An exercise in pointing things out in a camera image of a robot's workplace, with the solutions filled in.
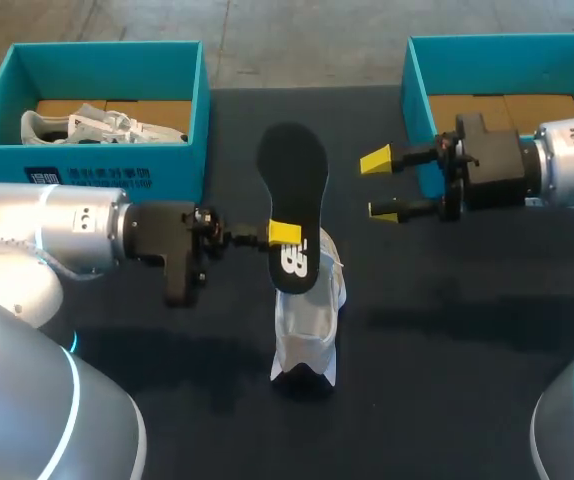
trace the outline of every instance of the shoe sole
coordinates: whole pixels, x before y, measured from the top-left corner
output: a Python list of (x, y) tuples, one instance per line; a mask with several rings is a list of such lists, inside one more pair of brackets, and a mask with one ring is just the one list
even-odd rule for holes
[(320, 269), (320, 210), (329, 173), (325, 149), (302, 125), (279, 124), (263, 135), (257, 167), (271, 197), (271, 219), (301, 227), (300, 246), (269, 247), (271, 280), (281, 292), (303, 294)]

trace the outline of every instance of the black table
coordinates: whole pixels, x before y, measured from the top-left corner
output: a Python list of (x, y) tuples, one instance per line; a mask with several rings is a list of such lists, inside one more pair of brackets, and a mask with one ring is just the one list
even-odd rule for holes
[(412, 173), (360, 178), (361, 155), (404, 139), (397, 87), (213, 92), (206, 203), (261, 222), (263, 130), (327, 148), (323, 226), (348, 302), (331, 396), (276, 389), (264, 258), (232, 250), (194, 310), (126, 266), (67, 283), (81, 356), (127, 390), (149, 438), (146, 479), (536, 479), (529, 422), (574, 358), (574, 211), (474, 214), (458, 225), (368, 220), (370, 199), (417, 197)]

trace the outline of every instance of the cardboard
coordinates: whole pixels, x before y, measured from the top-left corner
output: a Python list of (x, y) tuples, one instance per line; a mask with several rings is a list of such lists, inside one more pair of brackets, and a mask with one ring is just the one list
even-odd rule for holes
[(513, 128), (505, 100), (500, 95), (432, 95), (429, 105), (439, 133), (454, 131), (459, 113), (482, 113), (490, 131)]
[(191, 101), (139, 101), (134, 118), (142, 123), (170, 127), (189, 135)]
[(429, 105), (439, 133), (456, 128), (459, 113), (480, 112), (490, 131), (517, 129), (533, 135), (541, 123), (574, 118), (572, 95), (431, 95)]
[(105, 100), (41, 100), (36, 112), (43, 117), (67, 117), (76, 112), (83, 103), (105, 110)]
[(514, 128), (533, 135), (541, 123), (574, 118), (572, 95), (505, 95)]

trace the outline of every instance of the white shoe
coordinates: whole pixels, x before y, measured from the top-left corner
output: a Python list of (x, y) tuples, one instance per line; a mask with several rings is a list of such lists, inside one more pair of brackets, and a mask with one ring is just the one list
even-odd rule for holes
[(336, 330), (338, 311), (347, 291), (336, 245), (320, 230), (320, 273), (314, 287), (303, 295), (276, 292), (276, 355), (273, 381), (301, 363), (336, 384)]
[(187, 143), (187, 135), (140, 123), (124, 113), (105, 112), (85, 103), (67, 117), (43, 117), (31, 110), (20, 120), (23, 145), (76, 143)]

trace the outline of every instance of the shoe box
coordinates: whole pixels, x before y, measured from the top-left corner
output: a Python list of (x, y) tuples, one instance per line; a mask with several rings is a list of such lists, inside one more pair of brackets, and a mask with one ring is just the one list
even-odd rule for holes
[[(410, 37), (401, 104), (411, 144), (453, 131), (459, 113), (528, 139), (541, 123), (574, 118), (574, 33)], [(443, 193), (435, 162), (420, 165), (424, 196)]]
[[(186, 144), (21, 145), (26, 110), (83, 103), (171, 127)], [(13, 45), (0, 67), (0, 182), (125, 189), (134, 201), (202, 198), (210, 91), (200, 42)]]

